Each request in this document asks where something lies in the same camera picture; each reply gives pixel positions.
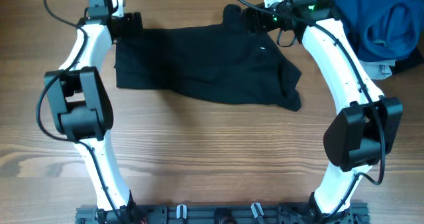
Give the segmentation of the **black t-shirt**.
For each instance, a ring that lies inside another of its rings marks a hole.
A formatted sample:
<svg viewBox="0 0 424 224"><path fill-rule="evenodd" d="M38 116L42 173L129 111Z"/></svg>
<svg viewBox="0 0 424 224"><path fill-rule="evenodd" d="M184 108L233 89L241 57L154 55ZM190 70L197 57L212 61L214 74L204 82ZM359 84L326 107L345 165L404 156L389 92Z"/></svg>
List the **black t-shirt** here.
<svg viewBox="0 0 424 224"><path fill-rule="evenodd" d="M251 33L228 4L217 25L149 28L116 44L117 87L167 89L215 103L301 108L299 69L266 33Z"/></svg>

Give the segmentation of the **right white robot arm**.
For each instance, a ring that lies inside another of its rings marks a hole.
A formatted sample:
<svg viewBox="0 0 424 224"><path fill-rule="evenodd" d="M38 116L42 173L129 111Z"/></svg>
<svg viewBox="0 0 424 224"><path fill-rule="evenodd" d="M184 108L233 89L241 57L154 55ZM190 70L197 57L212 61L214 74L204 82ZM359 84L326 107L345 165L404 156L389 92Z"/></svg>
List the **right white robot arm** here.
<svg viewBox="0 0 424 224"><path fill-rule="evenodd" d="M329 165L309 201L318 221L339 218L361 179L386 167L403 114L399 99L386 97L364 71L345 36L340 9L330 0L263 0L247 4L255 31L292 31L318 65L337 111L323 144Z"/></svg>

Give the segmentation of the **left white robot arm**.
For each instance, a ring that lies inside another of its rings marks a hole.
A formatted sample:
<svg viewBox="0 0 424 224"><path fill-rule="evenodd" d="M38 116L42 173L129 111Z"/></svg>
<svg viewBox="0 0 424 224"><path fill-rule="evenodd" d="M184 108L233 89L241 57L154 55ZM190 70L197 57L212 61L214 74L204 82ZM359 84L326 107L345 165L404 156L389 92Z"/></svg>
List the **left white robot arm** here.
<svg viewBox="0 0 424 224"><path fill-rule="evenodd" d="M76 223L144 223L123 180L113 147L113 108L99 71L117 38L141 28L139 13L125 13L125 0L88 0L83 17L74 23L76 41L66 61L44 75L36 105L36 122L49 135L40 115L47 99L59 136L72 142L83 157L97 196L93 209L77 212Z"/></svg>

